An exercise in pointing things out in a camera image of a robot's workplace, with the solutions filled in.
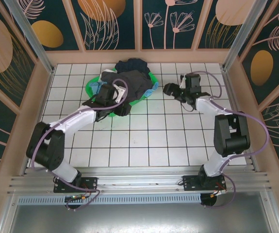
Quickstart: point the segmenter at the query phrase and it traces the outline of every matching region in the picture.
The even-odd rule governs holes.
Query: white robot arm
[[[191,178],[192,186],[203,190],[213,190],[216,183],[224,181],[222,169],[231,157],[241,154],[250,147],[247,119],[245,116],[229,113],[213,104],[208,93],[201,92],[198,74],[181,75],[180,86],[168,83],[163,92],[181,103],[187,103],[203,114],[215,116],[214,153],[203,164],[196,178]]]
[[[36,124],[26,151],[27,157],[33,157],[34,150],[40,138],[50,128],[57,125],[46,137],[49,142],[43,141],[41,143],[36,153],[35,161],[53,172],[57,177],[62,178],[74,186],[80,187],[80,172],[64,159],[65,138],[73,135],[76,131],[88,124],[102,120],[110,113],[126,116],[131,110],[131,106],[128,103],[121,103],[118,107],[111,108],[111,106],[115,106],[121,102],[121,99],[125,95],[125,90],[125,88],[115,84],[103,84],[97,95],[83,103],[72,114],[50,124],[44,122]]]

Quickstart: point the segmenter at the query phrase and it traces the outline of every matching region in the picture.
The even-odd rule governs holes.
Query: tile grid
[[[177,82],[179,83],[179,80],[180,80],[180,74],[178,74],[178,71],[177,71],[177,64],[175,63],[175,67],[176,67],[176,74],[177,74]],[[187,136],[186,136],[186,129],[185,129],[185,125],[184,125],[184,118],[183,118],[183,110],[182,110],[182,104],[181,104],[181,113],[182,113],[182,123],[183,123],[183,132],[184,132],[184,139],[185,139],[185,142],[186,142],[186,151],[187,151],[187,157],[188,157],[188,165],[190,166],[190,159],[189,159],[189,151],[188,151],[188,144],[187,144]]]

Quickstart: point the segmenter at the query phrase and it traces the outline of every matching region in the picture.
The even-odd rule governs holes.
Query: dark clothing
[[[152,81],[147,79],[145,74],[139,72],[138,70],[122,72],[119,74],[104,71],[101,74],[101,80],[103,82],[107,82],[108,84],[112,84],[116,79],[122,79],[128,85],[128,95],[125,99],[126,102],[139,100],[143,94],[153,86]],[[116,82],[115,84],[124,87],[122,82]]]
[[[117,70],[118,74],[131,70],[138,70],[139,72],[144,73],[147,79],[151,79],[149,76],[150,69],[147,66],[147,62],[139,58],[130,58],[127,62],[119,61],[115,65],[115,69]]]

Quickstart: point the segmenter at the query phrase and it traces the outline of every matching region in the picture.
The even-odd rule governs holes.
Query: cable
[[[222,187],[221,184],[219,184],[218,182],[216,182],[216,185],[218,185],[219,188],[223,189],[223,190],[226,190],[224,187]]]
[[[270,138],[270,134],[269,134],[269,131],[266,127],[266,125],[260,121],[259,119],[253,117],[252,115],[249,115],[249,114],[246,114],[246,113],[241,113],[241,112],[236,112],[236,111],[232,111],[232,110],[229,110],[229,109],[226,109],[226,108],[223,108],[222,106],[220,106],[219,104],[217,104],[216,102],[213,101],[214,98],[220,98],[221,95],[222,95],[222,87],[221,87],[221,83],[219,82],[219,80],[211,73],[207,72],[207,71],[194,71],[192,72],[193,74],[208,74],[208,75],[211,75],[215,80],[216,82],[218,83],[218,86],[219,86],[219,89],[220,89],[220,94],[219,96],[214,96],[212,95],[211,96],[211,99],[210,99],[210,102],[217,108],[219,108],[220,110],[224,111],[224,112],[227,112],[227,113],[231,113],[231,114],[236,114],[236,115],[240,115],[240,116],[244,116],[244,117],[248,117],[250,119],[253,119],[255,120],[256,122],[258,122],[264,129],[265,131],[265,143],[263,144],[263,146],[255,151],[255,152],[251,152],[251,153],[247,153],[247,154],[240,154],[240,155],[234,155],[232,157],[230,157],[229,159],[227,159],[223,165],[220,167],[220,173],[223,174],[226,178],[228,178],[228,180],[230,180],[230,182],[232,183],[233,185],[233,196],[232,196],[232,199],[226,203],[225,205],[222,205],[222,206],[208,206],[209,208],[211,209],[220,209],[220,208],[224,208],[226,206],[228,206],[229,204],[231,204],[235,198],[235,194],[236,194],[236,187],[235,187],[235,183],[234,181],[229,177],[227,176],[226,174],[223,173],[223,169],[224,167],[230,162],[230,160],[232,159],[235,159],[235,158],[239,158],[239,157],[249,157],[249,156],[254,156],[254,155],[257,155],[259,153],[261,153],[262,151],[264,151],[265,147],[268,145],[269,143],[269,138]]]
[[[234,198],[235,198],[235,195],[236,195],[236,186],[235,186],[235,183],[234,183],[234,181],[229,177],[229,176],[227,176],[226,174],[224,174],[224,173],[221,173],[221,174],[223,174],[224,175],[224,177],[226,177],[231,183],[232,183],[232,185],[233,185],[233,195],[232,195],[232,199],[229,201],[229,202],[227,202],[226,204],[224,204],[224,205],[220,205],[220,206],[208,206],[208,205],[204,205],[204,208],[210,208],[210,209],[223,209],[223,208],[226,208],[228,205],[230,205],[232,202],[233,202],[233,200],[234,200]]]
[[[126,82],[125,82],[124,80],[122,80],[122,79],[116,79],[116,80],[113,81],[112,85],[115,84],[115,83],[118,82],[118,81],[121,81],[121,82],[125,85],[125,94],[124,94],[124,96],[126,97],[126,96],[128,95],[128,86],[127,86],[127,84],[126,84]],[[73,118],[74,116],[76,116],[76,115],[78,115],[78,114],[82,114],[82,113],[87,112],[87,111],[91,111],[91,110],[109,110],[109,109],[116,108],[116,107],[118,107],[119,105],[121,105],[121,104],[124,102],[125,99],[126,99],[126,98],[124,98],[120,103],[115,104],[115,105],[110,106],[110,107],[103,107],[103,108],[87,108],[87,109],[83,109],[83,110],[81,110],[81,111],[74,112],[73,114],[71,114],[71,115],[65,117],[65,118],[64,118],[62,121],[60,121],[59,123],[57,123],[57,124],[55,124],[54,126],[52,126],[50,129],[48,129],[48,130],[42,135],[42,137],[40,138],[38,144],[36,145],[36,147],[35,147],[35,149],[34,149],[33,156],[32,156],[32,161],[31,161],[32,168],[35,170],[35,167],[34,167],[34,160],[35,160],[35,158],[36,158],[36,155],[37,155],[37,152],[38,152],[38,150],[39,150],[39,148],[40,148],[41,143],[42,143],[42,142],[44,141],[44,139],[48,136],[48,134],[49,134],[50,132],[52,132],[57,126],[63,124],[64,122],[66,122],[67,120]],[[77,190],[80,190],[80,191],[85,191],[85,192],[97,192],[97,194],[96,194],[93,198],[91,198],[89,202],[87,202],[87,203],[84,204],[84,205],[81,205],[80,207],[77,208],[77,210],[82,209],[82,208],[88,206],[88,205],[89,205],[91,202],[93,202],[93,201],[95,200],[95,198],[97,198],[98,195],[100,194],[100,190],[98,190],[98,189],[84,189],[84,188],[79,188],[79,187],[76,187],[76,186],[74,186],[74,185],[72,185],[72,184],[66,182],[65,180],[63,180],[63,179],[61,179],[61,178],[59,178],[59,180],[62,181],[63,183],[65,183],[66,185],[68,185],[69,187],[72,187],[72,188],[77,189]]]
[[[181,102],[180,102],[180,104],[181,104],[181,106],[183,107],[183,109],[186,110],[187,112],[191,113],[191,112],[194,111],[194,108],[192,108],[192,110],[190,111],[190,110],[187,110],[187,109],[183,106],[183,104],[182,104]]]

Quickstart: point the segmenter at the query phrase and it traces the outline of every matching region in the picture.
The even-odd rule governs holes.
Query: black grid line
[[[129,123],[129,166],[130,166],[130,145],[131,145],[131,115],[129,115],[130,123]]]
[[[62,76],[62,75],[97,75],[99,76],[100,74],[55,74],[54,76]]]
[[[95,124],[93,124],[93,131],[92,131],[92,138],[91,138],[91,148],[90,148],[90,157],[89,157],[89,166],[90,166],[90,162],[91,162],[91,155],[92,155],[92,145],[93,145],[94,127],[95,127]]]
[[[164,101],[177,101],[175,99],[156,99],[156,100],[164,100]],[[154,114],[162,114],[162,113],[149,113],[149,115],[154,115]],[[141,114],[130,114],[130,115],[145,115],[144,113]]]
[[[112,138],[112,125],[114,123],[113,117],[111,118],[111,130],[110,130],[110,145],[109,145],[109,158],[108,158],[108,166],[110,166],[110,153],[111,153],[111,138]]]
[[[188,157],[188,165],[190,166],[189,151],[188,151],[188,144],[187,144],[186,128],[185,128],[185,126],[184,126],[184,118],[183,118],[182,104],[180,105],[180,108],[181,108],[181,116],[182,116],[182,123],[183,123],[184,140],[185,140],[185,142],[186,142],[186,150],[187,150],[187,157]]]
[[[187,148],[205,148],[206,146],[187,146]],[[127,149],[127,148],[130,148],[130,149],[138,149],[138,148],[147,148],[147,147],[73,147],[74,149],[109,149],[109,148],[112,148],[112,149]],[[176,147],[149,147],[149,148],[185,148],[185,147],[182,147],[182,146],[176,146]]]
[[[148,166],[150,166],[150,152],[149,152],[149,117],[148,117],[148,102],[147,102],[147,134],[148,134]]]
[[[168,137],[167,137],[167,126],[166,126],[166,114],[165,114],[165,100],[163,99],[163,105],[164,105],[164,118],[165,118],[165,132],[166,132],[166,144],[167,144],[167,157],[168,157],[168,166],[170,166],[169,162],[169,150],[168,150]]]
[[[64,99],[63,99],[63,104],[62,104],[60,116],[62,115],[62,111],[63,111],[63,107],[64,107],[64,103],[65,103],[66,92],[67,92],[67,87],[66,87],[66,91],[65,91],[65,95],[64,95]]]
[[[207,151],[207,146],[206,146],[206,139],[205,139],[205,134],[204,134],[204,130],[203,130],[203,123],[202,123],[202,118],[201,118],[201,115],[199,116],[200,120],[201,120],[201,126],[202,126],[202,134],[203,134],[203,138],[204,138],[204,144],[205,144],[205,150],[206,150],[206,157],[207,157],[207,161],[209,160],[208,158],[208,151]]]
[[[150,113],[149,115],[163,115],[164,113]],[[147,114],[130,114],[130,115],[147,115]],[[166,115],[177,115],[177,113],[166,113]],[[59,114],[44,114],[44,116],[59,116]]]

